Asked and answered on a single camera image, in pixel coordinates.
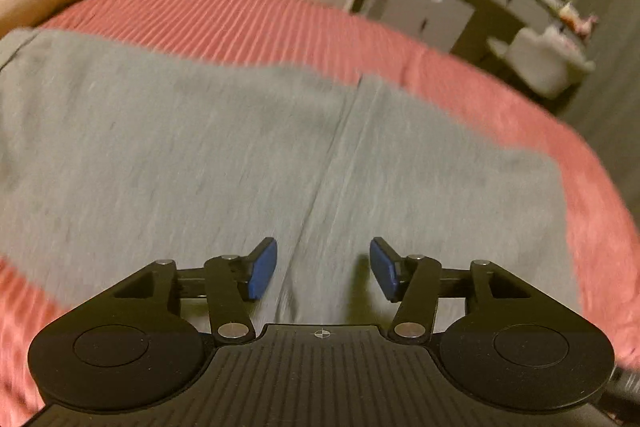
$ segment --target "screw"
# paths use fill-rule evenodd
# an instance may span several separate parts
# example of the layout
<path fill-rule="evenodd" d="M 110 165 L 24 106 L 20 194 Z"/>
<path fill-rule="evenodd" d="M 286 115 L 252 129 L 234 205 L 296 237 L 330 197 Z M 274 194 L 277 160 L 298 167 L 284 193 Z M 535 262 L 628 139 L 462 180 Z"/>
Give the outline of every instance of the screw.
<path fill-rule="evenodd" d="M 423 336 L 427 330 L 424 329 L 422 324 L 415 322 L 402 322 L 394 328 L 394 331 L 396 334 L 406 339 L 417 339 L 418 337 Z"/>
<path fill-rule="evenodd" d="M 218 334 L 226 339 L 240 339 L 248 332 L 249 328 L 238 322 L 228 322 L 218 328 Z"/>

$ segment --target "vanity table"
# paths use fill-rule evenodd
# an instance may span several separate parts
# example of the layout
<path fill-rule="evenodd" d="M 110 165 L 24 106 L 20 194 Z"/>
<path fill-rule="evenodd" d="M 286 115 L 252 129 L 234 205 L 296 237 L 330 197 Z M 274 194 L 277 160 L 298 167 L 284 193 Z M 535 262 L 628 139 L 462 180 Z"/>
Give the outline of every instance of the vanity table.
<path fill-rule="evenodd" d="M 525 26 L 542 33 L 555 24 L 582 47 L 541 0 L 375 0 L 369 17 L 472 64 L 486 55 L 489 37 L 511 42 Z"/>

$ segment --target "gray fabric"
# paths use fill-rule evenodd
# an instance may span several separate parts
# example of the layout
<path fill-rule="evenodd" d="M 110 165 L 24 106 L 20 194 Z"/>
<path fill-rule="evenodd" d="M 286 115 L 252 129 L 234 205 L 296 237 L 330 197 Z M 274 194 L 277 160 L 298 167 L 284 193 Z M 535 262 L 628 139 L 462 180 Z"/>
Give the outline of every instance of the gray fabric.
<path fill-rule="evenodd" d="M 160 258 L 201 266 L 265 235 L 267 321 L 379 322 L 382 235 L 447 267 L 486 258 L 577 291 L 559 172 L 365 77 L 223 68 L 72 33 L 0 42 L 0 251 L 75 305 Z M 440 326 L 460 308 L 441 305 Z"/>
<path fill-rule="evenodd" d="M 596 70 L 562 119 L 598 154 L 640 226 L 640 5 L 638 0 L 580 0 L 600 17 L 588 45 Z"/>

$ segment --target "curtain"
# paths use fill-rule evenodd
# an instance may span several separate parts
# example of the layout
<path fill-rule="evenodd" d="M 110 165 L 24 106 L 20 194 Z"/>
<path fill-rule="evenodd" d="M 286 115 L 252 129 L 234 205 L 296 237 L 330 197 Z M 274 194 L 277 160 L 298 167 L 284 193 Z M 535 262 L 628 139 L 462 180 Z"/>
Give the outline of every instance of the curtain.
<path fill-rule="evenodd" d="M 596 70 L 561 118 L 598 154 L 640 223 L 640 0 L 579 0 L 600 17 L 588 55 Z"/>

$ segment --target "pink bedspread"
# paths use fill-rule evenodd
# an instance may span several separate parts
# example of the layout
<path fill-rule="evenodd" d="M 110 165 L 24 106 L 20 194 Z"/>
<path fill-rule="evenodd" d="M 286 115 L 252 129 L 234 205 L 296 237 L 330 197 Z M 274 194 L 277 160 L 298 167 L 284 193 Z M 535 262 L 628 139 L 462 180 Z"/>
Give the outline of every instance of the pink bedspread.
<path fill-rule="evenodd" d="M 494 78 L 360 17 L 305 0 L 83 0 L 44 27 L 220 64 L 290 63 L 354 84 L 377 73 L 506 146 L 562 172 L 567 243 L 584 315 L 640 367 L 638 231 L 604 168 L 567 126 Z M 33 335 L 62 309 L 0 260 L 0 425 L 41 405 L 26 368 Z"/>

